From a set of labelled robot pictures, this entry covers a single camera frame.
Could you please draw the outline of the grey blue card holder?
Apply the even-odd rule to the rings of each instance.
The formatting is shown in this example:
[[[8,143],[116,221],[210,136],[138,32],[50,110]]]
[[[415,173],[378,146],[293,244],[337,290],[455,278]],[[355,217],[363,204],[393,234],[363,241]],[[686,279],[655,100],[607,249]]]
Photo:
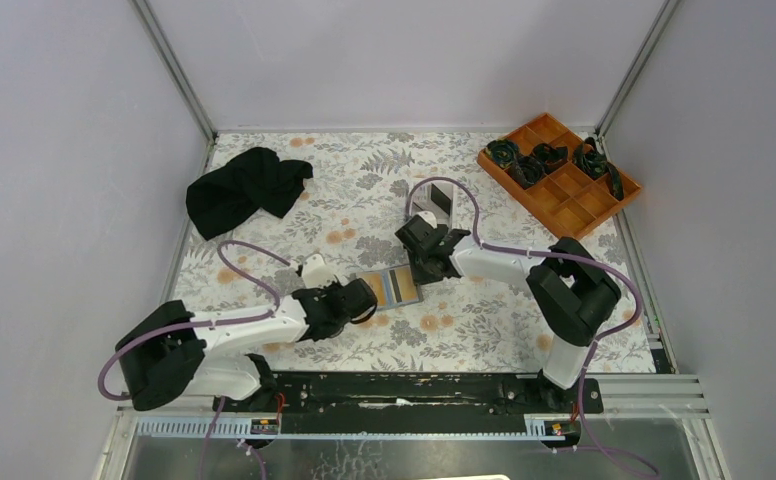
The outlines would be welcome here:
[[[423,301],[421,287],[413,279],[408,264],[381,270],[357,272],[356,279],[364,280],[377,298],[377,310],[390,310]]]

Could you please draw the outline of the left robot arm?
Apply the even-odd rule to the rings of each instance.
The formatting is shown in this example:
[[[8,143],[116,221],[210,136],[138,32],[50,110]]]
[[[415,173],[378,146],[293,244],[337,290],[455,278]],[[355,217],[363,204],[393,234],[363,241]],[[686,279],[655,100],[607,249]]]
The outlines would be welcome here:
[[[180,300],[160,305],[115,346],[125,399],[150,411],[185,396],[212,396],[247,411],[277,402],[278,386],[266,344],[334,338],[349,324],[368,321],[378,299],[361,279],[299,289],[270,305],[190,312]]]

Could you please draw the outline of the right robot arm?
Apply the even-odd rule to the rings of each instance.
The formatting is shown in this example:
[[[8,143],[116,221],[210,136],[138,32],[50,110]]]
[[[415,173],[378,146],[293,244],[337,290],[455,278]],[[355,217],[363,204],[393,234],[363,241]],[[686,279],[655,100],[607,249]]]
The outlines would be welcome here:
[[[579,241],[562,237],[539,255],[518,247],[485,244],[469,230],[451,229],[421,213],[395,236],[407,253],[412,278],[428,285],[481,277],[526,287],[553,332],[551,351],[537,386],[539,402],[561,412],[577,398],[576,384],[592,341],[622,293]]]

